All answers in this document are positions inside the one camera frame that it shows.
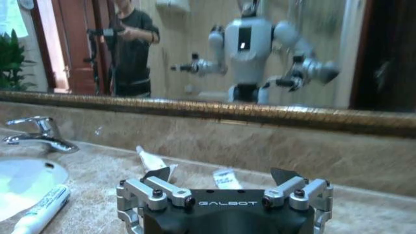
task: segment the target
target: person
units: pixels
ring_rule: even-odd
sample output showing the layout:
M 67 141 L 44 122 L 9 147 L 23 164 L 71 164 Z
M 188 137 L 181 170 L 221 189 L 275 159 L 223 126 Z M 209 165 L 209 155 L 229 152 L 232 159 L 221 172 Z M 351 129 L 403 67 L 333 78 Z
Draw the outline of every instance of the person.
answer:
M 160 34 L 149 15 L 137 10 L 131 0 L 113 0 L 117 19 L 111 28 L 120 28 L 115 52 L 115 77 L 112 91 L 115 96 L 151 96 L 148 56 L 151 44 L 159 44 Z

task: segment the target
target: gold mirror frame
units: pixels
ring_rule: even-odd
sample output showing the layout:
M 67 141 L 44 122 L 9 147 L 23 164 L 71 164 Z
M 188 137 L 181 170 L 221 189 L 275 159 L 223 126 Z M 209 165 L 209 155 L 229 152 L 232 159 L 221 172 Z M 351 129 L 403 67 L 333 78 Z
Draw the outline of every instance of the gold mirror frame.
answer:
M 416 114 L 0 91 L 0 101 L 416 137 Z

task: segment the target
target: white sink basin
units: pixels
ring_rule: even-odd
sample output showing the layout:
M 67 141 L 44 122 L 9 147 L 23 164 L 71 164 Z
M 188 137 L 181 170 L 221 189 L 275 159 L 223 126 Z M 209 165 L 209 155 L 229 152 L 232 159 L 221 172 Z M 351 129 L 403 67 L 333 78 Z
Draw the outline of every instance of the white sink basin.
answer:
M 49 160 L 0 157 L 0 221 L 33 206 L 67 178 L 67 170 Z

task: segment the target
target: faucet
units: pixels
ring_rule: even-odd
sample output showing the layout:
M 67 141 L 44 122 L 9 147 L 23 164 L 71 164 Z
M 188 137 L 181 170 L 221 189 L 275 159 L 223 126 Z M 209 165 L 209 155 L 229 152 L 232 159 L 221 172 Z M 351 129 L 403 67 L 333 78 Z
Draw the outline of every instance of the faucet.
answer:
M 40 129 L 40 133 L 23 133 L 15 136 L 5 137 L 3 142 L 8 145 L 19 145 L 24 142 L 39 142 L 49 146 L 53 151 L 64 154 L 71 154 L 79 151 L 79 147 L 65 141 L 59 133 L 59 128 L 51 117 L 29 117 L 8 121 L 7 125 L 33 122 Z

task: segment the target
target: green leaves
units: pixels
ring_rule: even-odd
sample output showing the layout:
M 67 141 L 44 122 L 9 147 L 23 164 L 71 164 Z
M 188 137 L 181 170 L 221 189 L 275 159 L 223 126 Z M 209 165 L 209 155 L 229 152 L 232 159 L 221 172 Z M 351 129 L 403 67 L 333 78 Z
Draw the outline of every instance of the green leaves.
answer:
M 25 48 L 19 45 L 15 30 L 11 35 L 0 35 L 0 89 L 25 91 L 36 84 L 23 83 L 25 77 L 19 73 L 23 71 L 23 67 L 33 66 L 36 62 L 25 60 Z

